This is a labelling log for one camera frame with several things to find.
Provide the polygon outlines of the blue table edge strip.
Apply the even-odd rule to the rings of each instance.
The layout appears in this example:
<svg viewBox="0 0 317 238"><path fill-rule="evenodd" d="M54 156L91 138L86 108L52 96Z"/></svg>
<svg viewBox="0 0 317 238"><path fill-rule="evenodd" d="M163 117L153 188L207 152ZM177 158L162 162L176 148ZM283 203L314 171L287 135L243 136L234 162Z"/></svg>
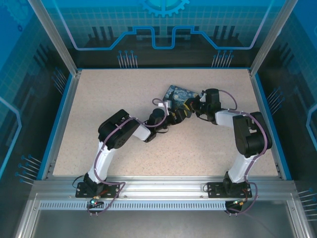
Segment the blue table edge strip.
<svg viewBox="0 0 317 238"><path fill-rule="evenodd" d="M48 140L48 143L47 143L44 155L43 155L43 159L42 159L36 180L43 180L43 178L45 177L45 168L46 168L46 165L49 164L49 154L50 154L50 151L51 151L51 148L53 145L54 137L55 137L55 134L57 131L57 126L59 124L61 113L62 113L64 104L66 101L66 97L67 97L67 94L68 94L68 91L69 91L69 88L70 88L72 81L73 81L73 75L70 74L68 79L67 79L66 87L65 87L64 93L62 95L62 98L61 98L61 101L60 101L60 104L59 104L59 107L58 107L58 110L56 113L56 117L55 117L55 120L53 123L53 127L51 130L50 136L49 136L49 140Z"/></svg>
<svg viewBox="0 0 317 238"><path fill-rule="evenodd" d="M261 83L261 80L256 73L255 76L252 77L252 84L256 96L256 100L259 106L261 113L263 114L264 120L269 129L271 138L272 138L272 148L271 153L274 159L274 162L277 164L279 168L280 177L283 180L292 180L292 176L280 143L280 139L277 134L277 130L273 121L272 113L269 109L269 105L266 99L266 95L264 93L264 89Z"/></svg>

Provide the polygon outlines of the aluminium cross rail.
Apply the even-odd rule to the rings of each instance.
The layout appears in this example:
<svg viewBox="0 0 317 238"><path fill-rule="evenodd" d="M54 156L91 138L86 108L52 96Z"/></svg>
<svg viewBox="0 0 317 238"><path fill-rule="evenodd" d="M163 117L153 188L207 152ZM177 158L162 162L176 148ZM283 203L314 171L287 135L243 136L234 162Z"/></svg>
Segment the aluminium cross rail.
<svg viewBox="0 0 317 238"><path fill-rule="evenodd" d="M74 200L72 177L53 177L33 183L29 198L32 200ZM109 176L108 182L125 182L119 195L121 200L207 200L203 191L207 182L222 182L222 176ZM292 180L279 177L249 177L257 188L260 201L297 199Z"/></svg>

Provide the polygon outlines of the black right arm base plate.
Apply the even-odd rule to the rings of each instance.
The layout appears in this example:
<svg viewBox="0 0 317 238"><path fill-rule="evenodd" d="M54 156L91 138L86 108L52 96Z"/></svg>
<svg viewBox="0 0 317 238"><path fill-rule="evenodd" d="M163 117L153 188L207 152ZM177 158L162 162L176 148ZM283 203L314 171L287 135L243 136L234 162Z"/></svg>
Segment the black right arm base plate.
<svg viewBox="0 0 317 238"><path fill-rule="evenodd" d="M208 182L209 198L252 198L251 186L246 182L242 183L225 183L225 182Z"/></svg>

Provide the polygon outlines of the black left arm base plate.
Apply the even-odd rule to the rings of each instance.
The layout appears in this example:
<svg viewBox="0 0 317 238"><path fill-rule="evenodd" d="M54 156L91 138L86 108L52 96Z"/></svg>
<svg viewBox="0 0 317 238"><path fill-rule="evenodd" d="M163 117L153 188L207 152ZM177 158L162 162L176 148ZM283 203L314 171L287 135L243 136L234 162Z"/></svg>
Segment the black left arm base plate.
<svg viewBox="0 0 317 238"><path fill-rule="evenodd" d="M80 182L77 184L75 197L76 198L114 198L119 192L120 185L108 185L104 183Z"/></svg>

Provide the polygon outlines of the aluminium frame post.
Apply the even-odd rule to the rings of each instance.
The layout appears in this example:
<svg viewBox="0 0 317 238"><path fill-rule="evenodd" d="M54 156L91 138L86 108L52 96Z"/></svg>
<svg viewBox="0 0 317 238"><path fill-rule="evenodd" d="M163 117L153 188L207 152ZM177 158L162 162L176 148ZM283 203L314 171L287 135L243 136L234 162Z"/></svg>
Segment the aluminium frame post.
<svg viewBox="0 0 317 238"><path fill-rule="evenodd" d="M251 67L249 70L250 77L255 77L256 73L260 69L263 61L265 60L267 54L269 53L271 47L273 46L275 40L279 36L282 28L284 27L287 19L292 13L298 0L285 0L279 14L277 15L271 29L269 30L260 50L258 51Z"/></svg>
<svg viewBox="0 0 317 238"><path fill-rule="evenodd" d="M30 6L32 7L34 13L39 19L41 25L45 29L47 35L49 36L51 42L56 48L59 56L67 67L68 71L72 74L72 76L78 77L79 70L75 65L62 37L60 36L54 22L52 21L49 13L44 7L41 0L27 0Z"/></svg>

